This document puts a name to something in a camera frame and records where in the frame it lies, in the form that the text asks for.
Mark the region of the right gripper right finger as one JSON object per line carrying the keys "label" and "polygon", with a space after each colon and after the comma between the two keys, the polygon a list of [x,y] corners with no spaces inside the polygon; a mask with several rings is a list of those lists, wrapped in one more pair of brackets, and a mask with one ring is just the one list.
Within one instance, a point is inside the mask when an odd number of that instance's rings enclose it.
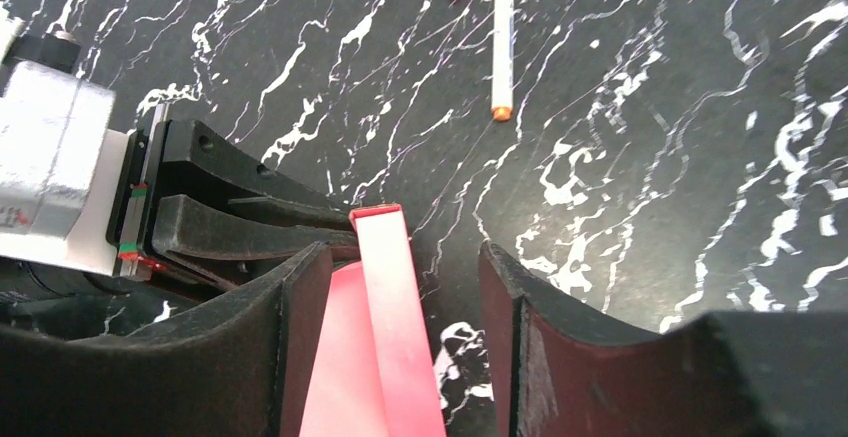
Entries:
{"label": "right gripper right finger", "polygon": [[502,436],[843,436],[843,312],[714,311],[666,334],[479,251]]}

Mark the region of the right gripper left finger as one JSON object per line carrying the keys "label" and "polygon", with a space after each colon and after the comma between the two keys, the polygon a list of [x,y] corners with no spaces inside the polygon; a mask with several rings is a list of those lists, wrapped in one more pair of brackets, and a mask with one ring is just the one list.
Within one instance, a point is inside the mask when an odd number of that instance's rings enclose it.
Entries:
{"label": "right gripper left finger", "polygon": [[1,330],[5,436],[295,436],[333,271],[312,244],[126,336]]}

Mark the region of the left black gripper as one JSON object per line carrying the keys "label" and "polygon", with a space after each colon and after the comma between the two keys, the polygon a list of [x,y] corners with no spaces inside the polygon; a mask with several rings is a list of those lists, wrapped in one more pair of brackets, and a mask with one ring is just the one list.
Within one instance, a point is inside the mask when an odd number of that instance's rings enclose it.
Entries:
{"label": "left black gripper", "polygon": [[350,206],[270,169],[199,120],[167,120],[169,107],[157,105],[150,123],[128,135],[106,231],[117,251],[114,277],[147,282],[164,269],[139,250],[146,199],[156,216],[152,249],[219,289],[313,243],[335,262],[360,257]]}

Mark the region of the pink paper box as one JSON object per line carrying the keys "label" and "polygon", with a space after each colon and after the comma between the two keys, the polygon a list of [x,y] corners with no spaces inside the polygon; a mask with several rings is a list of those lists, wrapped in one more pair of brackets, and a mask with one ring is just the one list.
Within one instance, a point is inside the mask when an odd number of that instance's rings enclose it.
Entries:
{"label": "pink paper box", "polygon": [[403,210],[358,208],[360,258],[332,274],[300,433],[443,436]]}

